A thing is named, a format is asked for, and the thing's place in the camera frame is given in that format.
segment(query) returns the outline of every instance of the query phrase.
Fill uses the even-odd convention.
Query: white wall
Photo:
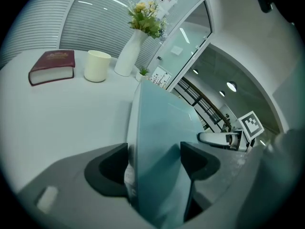
[[[290,128],[300,128],[305,124],[305,53],[297,67],[274,92]]]
[[[257,0],[210,0],[216,35],[211,44],[233,57],[270,104],[281,130],[290,128],[273,93],[301,59],[298,32],[273,6],[263,13]]]
[[[237,120],[237,117],[235,114],[231,111],[231,109],[224,104],[220,109],[220,112],[225,116],[226,114],[229,115],[230,122],[233,123],[235,120]]]
[[[192,70],[188,71],[184,77],[193,83],[204,95],[206,95],[218,109],[224,105],[224,100],[220,94],[213,90],[209,85],[205,84]]]

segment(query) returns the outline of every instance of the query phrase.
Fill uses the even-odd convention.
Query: red book
[[[45,52],[29,72],[32,86],[70,79],[74,77],[75,60],[73,50],[55,50]]]

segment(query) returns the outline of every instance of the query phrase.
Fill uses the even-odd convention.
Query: yellow flower
[[[145,7],[146,7],[146,5],[144,2],[137,3],[137,5],[135,6],[135,8],[138,10],[145,9]]]

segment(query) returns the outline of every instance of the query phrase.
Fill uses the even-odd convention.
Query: door frame
[[[157,50],[156,54],[153,56],[152,60],[148,64],[147,68],[152,69],[157,65],[157,56],[161,54],[162,50],[165,48],[166,44],[172,39],[173,35],[177,31],[177,29],[181,26],[181,24],[189,17],[189,15],[203,2],[205,2],[207,7],[208,16],[210,19],[211,25],[211,33],[206,38],[206,40],[200,45],[199,49],[194,53],[194,55],[189,59],[189,61],[184,65],[181,71],[176,75],[174,80],[169,84],[166,88],[167,91],[171,92],[173,88],[177,85],[177,83],[181,80],[181,78],[185,75],[185,73],[191,68],[194,62],[198,59],[198,57],[202,54],[202,52],[206,49],[206,47],[210,44],[211,38],[214,36],[215,32],[215,23],[213,19],[212,8],[209,0],[199,0],[177,23],[177,25],[173,28],[171,33],[168,35],[167,40],[161,45],[161,47]]]
[[[165,49],[165,46],[173,39],[175,32],[180,28],[181,24],[190,16],[190,14],[205,0],[199,0],[183,17],[182,19],[176,24],[176,26],[172,29],[172,31],[167,36],[166,40],[162,43],[160,48],[157,50],[156,54],[152,57],[151,61],[149,62],[147,68],[150,69],[152,73],[152,69],[154,69],[155,65],[157,64],[157,56],[161,54],[162,50]]]
[[[186,63],[186,65],[180,70],[180,72],[177,74],[175,79],[166,88],[166,90],[169,92],[171,92],[173,90],[173,88],[178,84],[178,82],[182,79],[182,77],[186,74],[186,72],[191,68],[191,66],[195,63],[195,61],[203,53],[203,51],[206,49],[206,47],[210,44],[211,39],[215,35],[215,23],[214,23],[211,3],[209,0],[203,0],[203,2],[204,1],[206,4],[206,7],[207,7],[208,16],[210,19],[211,33],[207,37],[207,39],[200,45],[199,49],[194,53],[194,55],[190,58],[190,60]]]

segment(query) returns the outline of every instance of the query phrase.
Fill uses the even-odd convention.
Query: white cup
[[[91,82],[102,82],[107,78],[111,56],[105,52],[89,50],[84,76]]]

